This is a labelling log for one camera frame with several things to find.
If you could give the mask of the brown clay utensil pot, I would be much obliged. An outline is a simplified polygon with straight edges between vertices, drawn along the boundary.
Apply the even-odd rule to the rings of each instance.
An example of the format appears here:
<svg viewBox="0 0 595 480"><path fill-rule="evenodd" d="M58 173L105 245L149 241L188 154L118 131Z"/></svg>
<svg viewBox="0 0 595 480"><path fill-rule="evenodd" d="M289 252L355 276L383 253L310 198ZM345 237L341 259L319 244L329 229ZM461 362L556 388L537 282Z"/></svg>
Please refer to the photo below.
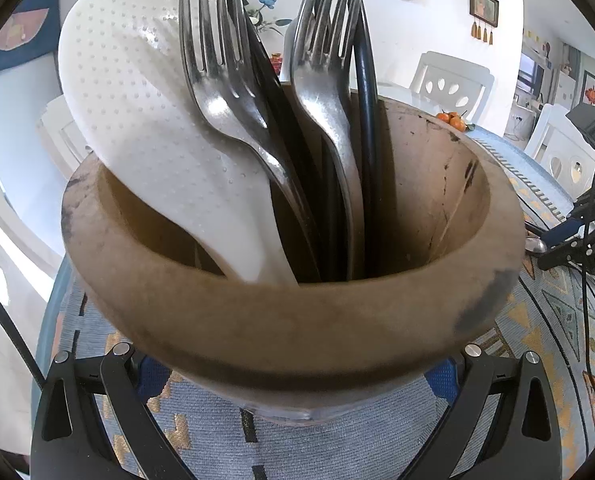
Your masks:
<svg viewBox="0 0 595 480"><path fill-rule="evenodd" d="M67 253L139 350L268 418L308 424L393 390L487 332L517 284L524 219L471 136L390 99L373 278L262 285L195 269L191 240L96 156L63 198Z"/></svg>

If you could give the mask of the silver metal fork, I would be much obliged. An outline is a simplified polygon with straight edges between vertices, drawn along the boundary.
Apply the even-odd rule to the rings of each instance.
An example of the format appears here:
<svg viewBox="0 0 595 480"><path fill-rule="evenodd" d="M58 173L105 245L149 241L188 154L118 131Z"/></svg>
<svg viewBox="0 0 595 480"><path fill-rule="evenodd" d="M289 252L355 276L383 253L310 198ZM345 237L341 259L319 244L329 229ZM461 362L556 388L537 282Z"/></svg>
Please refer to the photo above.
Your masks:
<svg viewBox="0 0 595 480"><path fill-rule="evenodd" d="M319 128L340 185L347 231L347 277L363 249L363 188L349 118L349 64L361 0L302 0L295 20L290 80L302 110Z"/></svg>
<svg viewBox="0 0 595 480"><path fill-rule="evenodd" d="M319 278L311 242L315 222L288 152L272 138L270 114L262 90L247 65L252 51L242 0L179 0L182 66L186 84L206 122L223 136L246 146L279 188L301 228L304 258L299 275Z"/></svg>

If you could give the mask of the blue patterned table mat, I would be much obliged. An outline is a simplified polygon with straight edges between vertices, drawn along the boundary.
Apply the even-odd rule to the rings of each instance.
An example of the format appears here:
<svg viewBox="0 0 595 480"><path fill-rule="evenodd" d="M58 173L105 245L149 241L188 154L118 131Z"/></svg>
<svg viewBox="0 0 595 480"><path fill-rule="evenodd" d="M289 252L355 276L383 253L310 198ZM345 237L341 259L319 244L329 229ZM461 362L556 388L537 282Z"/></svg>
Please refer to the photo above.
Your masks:
<svg viewBox="0 0 595 480"><path fill-rule="evenodd" d="M545 228L572 209L561 186L523 151L494 133L469 133L506 171L529 221ZM589 350L595 378L595 278L587 278ZM538 269L527 256L518 285L493 328L476 339L490 356L518 358L526 351L544 362L559 417L563 479L595 448L595 394L585 365L581 274L570 266ZM60 312L60 350L95 358L126 339L84 296L67 261L49 302ZM332 422L282 427L240 412L228 401L171 374L148 408L167 439L199 479L396 479L420 451L457 396L449 362L367 408ZM134 455L105 396L96 396L107 437L122 468L139 474Z"/></svg>

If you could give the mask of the white chair right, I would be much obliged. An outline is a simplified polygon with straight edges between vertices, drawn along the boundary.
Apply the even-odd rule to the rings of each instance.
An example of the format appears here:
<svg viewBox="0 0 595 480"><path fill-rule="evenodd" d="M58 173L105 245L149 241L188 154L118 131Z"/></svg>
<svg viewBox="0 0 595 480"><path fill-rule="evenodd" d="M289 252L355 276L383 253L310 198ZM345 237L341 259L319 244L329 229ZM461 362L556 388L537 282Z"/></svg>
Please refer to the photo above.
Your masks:
<svg viewBox="0 0 595 480"><path fill-rule="evenodd" d="M524 149L573 200L590 189L595 150L567 118L567 109L546 104Z"/></svg>

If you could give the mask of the orange tangerines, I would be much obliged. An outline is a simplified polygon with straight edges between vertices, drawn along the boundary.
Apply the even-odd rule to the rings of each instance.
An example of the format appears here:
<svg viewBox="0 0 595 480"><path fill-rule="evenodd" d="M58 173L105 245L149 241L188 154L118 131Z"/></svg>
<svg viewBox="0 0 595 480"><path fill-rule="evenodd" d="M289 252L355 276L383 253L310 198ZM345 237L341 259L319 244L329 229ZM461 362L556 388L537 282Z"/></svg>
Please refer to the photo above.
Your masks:
<svg viewBox="0 0 595 480"><path fill-rule="evenodd" d="M457 112L440 112L436 115L436 118L441 120L442 122L446 122L446 124L450 125L454 129L465 132L467 131L467 123L462 118L462 116Z"/></svg>

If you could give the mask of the white dining chair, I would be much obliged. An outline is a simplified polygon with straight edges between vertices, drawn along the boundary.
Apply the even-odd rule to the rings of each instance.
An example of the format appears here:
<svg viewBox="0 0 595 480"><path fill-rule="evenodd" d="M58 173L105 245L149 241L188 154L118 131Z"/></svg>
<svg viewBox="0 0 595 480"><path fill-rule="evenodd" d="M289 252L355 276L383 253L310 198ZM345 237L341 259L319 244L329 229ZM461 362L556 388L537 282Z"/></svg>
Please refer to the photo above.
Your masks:
<svg viewBox="0 0 595 480"><path fill-rule="evenodd" d="M439 52L425 52L410 89L446 112L461 112L467 122L477 122L494 81L493 74L484 66Z"/></svg>

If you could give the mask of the small framed picture lower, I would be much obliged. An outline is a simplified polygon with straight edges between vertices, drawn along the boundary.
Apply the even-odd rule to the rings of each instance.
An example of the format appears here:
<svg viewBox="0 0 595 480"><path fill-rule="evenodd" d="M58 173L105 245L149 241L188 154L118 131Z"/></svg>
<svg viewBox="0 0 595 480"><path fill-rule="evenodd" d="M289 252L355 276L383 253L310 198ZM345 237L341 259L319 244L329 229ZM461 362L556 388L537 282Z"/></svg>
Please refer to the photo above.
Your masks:
<svg viewBox="0 0 595 480"><path fill-rule="evenodd" d="M470 14L484 23L497 27L499 22L498 0L470 0Z"/></svg>

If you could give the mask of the white chair left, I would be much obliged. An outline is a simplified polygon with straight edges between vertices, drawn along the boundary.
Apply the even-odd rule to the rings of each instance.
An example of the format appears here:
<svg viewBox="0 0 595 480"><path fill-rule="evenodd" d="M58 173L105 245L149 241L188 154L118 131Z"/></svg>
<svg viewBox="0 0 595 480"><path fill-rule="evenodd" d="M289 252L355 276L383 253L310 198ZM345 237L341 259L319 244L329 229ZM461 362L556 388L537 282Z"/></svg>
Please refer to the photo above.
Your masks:
<svg viewBox="0 0 595 480"><path fill-rule="evenodd" d="M46 105L37 122L37 131L50 159L66 180L92 152L64 96L58 96Z"/></svg>

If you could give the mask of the black chopstick left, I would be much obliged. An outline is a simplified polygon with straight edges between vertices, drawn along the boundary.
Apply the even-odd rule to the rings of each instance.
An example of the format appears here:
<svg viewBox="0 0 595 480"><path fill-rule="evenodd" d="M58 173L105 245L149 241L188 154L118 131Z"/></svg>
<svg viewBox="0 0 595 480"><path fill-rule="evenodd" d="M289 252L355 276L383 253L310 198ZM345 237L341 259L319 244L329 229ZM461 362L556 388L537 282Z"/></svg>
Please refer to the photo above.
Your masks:
<svg viewBox="0 0 595 480"><path fill-rule="evenodd" d="M209 0L209 5L212 19L216 20L217 1ZM328 223L322 212L319 174L293 107L281 88L279 79L265 55L262 44L254 40L255 32L249 18L247 31L248 39L250 39L250 50L252 51L247 65L253 68L253 73L260 90L262 90L262 97L268 106L272 138L286 148L315 222L315 234L311 246L313 246L319 264L320 276L319 278L310 278L310 280L312 282L322 282L327 278L331 278L333 266L327 248L326 227Z"/></svg>

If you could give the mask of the red lidded pot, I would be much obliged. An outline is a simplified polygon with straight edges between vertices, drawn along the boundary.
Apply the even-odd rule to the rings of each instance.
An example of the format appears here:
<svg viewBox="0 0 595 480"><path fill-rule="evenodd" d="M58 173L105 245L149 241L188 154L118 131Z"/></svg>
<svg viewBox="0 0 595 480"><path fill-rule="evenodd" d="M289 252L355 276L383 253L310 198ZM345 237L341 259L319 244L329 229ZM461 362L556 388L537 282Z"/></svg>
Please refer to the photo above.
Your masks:
<svg viewBox="0 0 595 480"><path fill-rule="evenodd" d="M283 64L283 56L281 53L273 53L270 55L269 61L276 76L280 76Z"/></svg>

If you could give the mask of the white dotted rice paddle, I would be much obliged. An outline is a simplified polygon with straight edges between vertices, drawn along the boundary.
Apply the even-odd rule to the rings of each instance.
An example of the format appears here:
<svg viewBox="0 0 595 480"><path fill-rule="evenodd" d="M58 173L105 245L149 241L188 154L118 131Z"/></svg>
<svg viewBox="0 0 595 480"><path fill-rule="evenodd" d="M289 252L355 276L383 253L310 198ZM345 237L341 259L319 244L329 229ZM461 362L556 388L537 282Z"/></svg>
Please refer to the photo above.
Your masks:
<svg viewBox="0 0 595 480"><path fill-rule="evenodd" d="M205 125L180 55L178 0L78 0L58 43L66 103L100 162L236 280L296 285L270 183Z"/></svg>

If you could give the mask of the blue wall hanging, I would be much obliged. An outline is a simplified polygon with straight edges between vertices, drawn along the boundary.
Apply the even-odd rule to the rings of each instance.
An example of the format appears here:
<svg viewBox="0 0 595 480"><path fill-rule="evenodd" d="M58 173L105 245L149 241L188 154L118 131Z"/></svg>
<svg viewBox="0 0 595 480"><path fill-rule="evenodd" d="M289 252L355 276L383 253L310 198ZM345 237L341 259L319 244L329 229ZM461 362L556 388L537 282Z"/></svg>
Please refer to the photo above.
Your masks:
<svg viewBox="0 0 595 480"><path fill-rule="evenodd" d="M60 0L23 0L0 29L0 72L58 50Z"/></svg>

